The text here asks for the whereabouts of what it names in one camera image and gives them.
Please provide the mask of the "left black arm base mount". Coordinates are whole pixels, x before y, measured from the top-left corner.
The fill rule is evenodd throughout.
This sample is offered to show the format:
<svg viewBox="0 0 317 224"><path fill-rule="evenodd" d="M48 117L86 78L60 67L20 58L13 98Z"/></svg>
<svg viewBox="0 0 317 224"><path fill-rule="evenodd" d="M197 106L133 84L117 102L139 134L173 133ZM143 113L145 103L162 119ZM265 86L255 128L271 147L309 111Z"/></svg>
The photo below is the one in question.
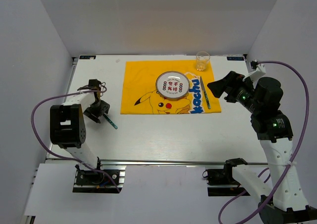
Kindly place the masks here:
<svg viewBox="0 0 317 224"><path fill-rule="evenodd" d="M109 174L118 189L121 190L124 184L125 169L119 167L110 167L104 169L104 172ZM77 168L74 184L73 193L102 193L102 194L118 194L118 190L105 174L99 172L93 172L92 170L82 170Z"/></svg>

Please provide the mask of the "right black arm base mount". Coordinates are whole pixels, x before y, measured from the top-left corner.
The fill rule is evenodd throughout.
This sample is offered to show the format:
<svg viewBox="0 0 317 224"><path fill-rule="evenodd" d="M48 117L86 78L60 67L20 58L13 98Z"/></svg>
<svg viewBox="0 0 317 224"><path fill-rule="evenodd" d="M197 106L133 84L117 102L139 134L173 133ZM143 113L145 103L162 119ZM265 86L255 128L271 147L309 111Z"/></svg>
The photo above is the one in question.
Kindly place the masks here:
<svg viewBox="0 0 317 224"><path fill-rule="evenodd" d="M223 169L206 169L202 177L207 181L209 197L235 197L241 193L243 196L250 195L240 183L229 181Z"/></svg>

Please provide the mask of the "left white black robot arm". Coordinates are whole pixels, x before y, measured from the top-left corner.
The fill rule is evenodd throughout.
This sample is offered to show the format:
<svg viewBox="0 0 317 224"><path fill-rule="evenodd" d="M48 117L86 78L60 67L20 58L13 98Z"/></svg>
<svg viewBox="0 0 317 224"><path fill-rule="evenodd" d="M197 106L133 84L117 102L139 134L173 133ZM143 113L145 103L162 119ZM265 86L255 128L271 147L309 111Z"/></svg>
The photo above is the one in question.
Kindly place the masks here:
<svg viewBox="0 0 317 224"><path fill-rule="evenodd" d="M99 184L105 172L100 168L100 159L93 154L86 143L87 132L84 117L101 123L100 117L107 114L110 105L101 99L106 91L105 83L90 79L88 85L78 89L79 94L61 105L50 108L51 143L66 150L80 166L88 165L88 179Z"/></svg>

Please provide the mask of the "fork with green patterned handle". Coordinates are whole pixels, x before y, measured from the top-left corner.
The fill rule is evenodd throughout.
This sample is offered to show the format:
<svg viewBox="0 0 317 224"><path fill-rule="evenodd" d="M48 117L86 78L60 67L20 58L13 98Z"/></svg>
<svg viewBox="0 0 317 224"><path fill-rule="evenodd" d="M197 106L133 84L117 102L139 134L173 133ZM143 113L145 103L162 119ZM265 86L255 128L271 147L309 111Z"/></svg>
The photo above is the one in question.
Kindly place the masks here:
<svg viewBox="0 0 317 224"><path fill-rule="evenodd" d="M103 114L103 117L114 129L118 129L117 125L105 113Z"/></svg>

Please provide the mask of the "yellow printed cloth napkin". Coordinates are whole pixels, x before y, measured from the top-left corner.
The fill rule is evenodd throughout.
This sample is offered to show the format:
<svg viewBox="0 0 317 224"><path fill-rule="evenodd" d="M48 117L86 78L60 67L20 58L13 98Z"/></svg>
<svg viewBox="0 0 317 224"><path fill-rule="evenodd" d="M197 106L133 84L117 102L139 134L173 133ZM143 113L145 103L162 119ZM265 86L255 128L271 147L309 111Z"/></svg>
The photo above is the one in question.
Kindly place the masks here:
<svg viewBox="0 0 317 224"><path fill-rule="evenodd" d="M173 100L161 96L156 89L157 78L167 71L183 73L190 81L186 96ZM209 110L200 84L200 76L209 98ZM219 113L219 100L207 91L214 81L210 64L204 71L195 68L193 60L129 61L126 63L121 114L199 114Z"/></svg>

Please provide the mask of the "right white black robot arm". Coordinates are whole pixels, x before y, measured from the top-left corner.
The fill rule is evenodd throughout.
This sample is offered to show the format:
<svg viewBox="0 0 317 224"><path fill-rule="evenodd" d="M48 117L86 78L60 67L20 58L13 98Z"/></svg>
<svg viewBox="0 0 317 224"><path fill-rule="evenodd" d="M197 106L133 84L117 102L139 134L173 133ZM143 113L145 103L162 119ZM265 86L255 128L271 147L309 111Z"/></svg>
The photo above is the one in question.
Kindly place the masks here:
<svg viewBox="0 0 317 224"><path fill-rule="evenodd" d="M291 162L293 132L288 117L279 110L283 96L280 82L262 77L253 85L249 77L231 71L209 83L208 88L216 98L226 93L227 102L239 102L251 113L251 125L265 153L273 187L257 177L242 158L226 161L224 179L231 184L238 182L259 202L257 214L264 224L303 224L316 220L317 210L308 204Z"/></svg>

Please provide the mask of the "knife with green patterned handle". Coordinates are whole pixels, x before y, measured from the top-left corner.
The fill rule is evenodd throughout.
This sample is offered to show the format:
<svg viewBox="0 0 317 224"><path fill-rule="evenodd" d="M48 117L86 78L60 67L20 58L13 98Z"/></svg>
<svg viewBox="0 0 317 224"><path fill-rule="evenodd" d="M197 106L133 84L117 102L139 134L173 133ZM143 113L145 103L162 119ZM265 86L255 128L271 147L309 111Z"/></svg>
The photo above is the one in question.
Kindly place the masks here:
<svg viewBox="0 0 317 224"><path fill-rule="evenodd" d="M202 91L203 91L203 94L204 94L204 98L206 100L207 107L210 110L211 109L211 105L210 105L209 98L208 98L208 95L207 95L207 92L206 92L206 89L205 89L205 86L204 86L203 78L201 76L200 76L200 84L201 84L201 88L202 88Z"/></svg>

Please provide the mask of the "white plate with red characters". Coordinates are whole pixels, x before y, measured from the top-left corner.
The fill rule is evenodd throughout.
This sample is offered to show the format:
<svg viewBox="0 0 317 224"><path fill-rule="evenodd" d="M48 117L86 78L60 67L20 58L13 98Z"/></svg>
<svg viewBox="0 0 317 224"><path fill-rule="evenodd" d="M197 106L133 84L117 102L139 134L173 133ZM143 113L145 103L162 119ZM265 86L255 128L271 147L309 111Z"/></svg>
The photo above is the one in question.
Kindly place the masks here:
<svg viewBox="0 0 317 224"><path fill-rule="evenodd" d="M176 100L188 94L190 81L183 73L167 71L157 78L156 89L163 97Z"/></svg>

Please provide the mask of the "clear drinking glass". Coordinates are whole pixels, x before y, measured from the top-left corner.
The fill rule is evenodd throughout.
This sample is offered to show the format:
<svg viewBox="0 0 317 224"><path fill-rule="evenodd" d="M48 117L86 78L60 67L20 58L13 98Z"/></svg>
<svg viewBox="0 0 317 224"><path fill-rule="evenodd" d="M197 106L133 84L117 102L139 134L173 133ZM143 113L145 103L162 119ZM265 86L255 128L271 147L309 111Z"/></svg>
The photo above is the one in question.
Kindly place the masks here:
<svg viewBox="0 0 317 224"><path fill-rule="evenodd" d="M196 54L196 64L195 64L195 68L198 71L204 71L210 61L210 55L207 52L198 52Z"/></svg>

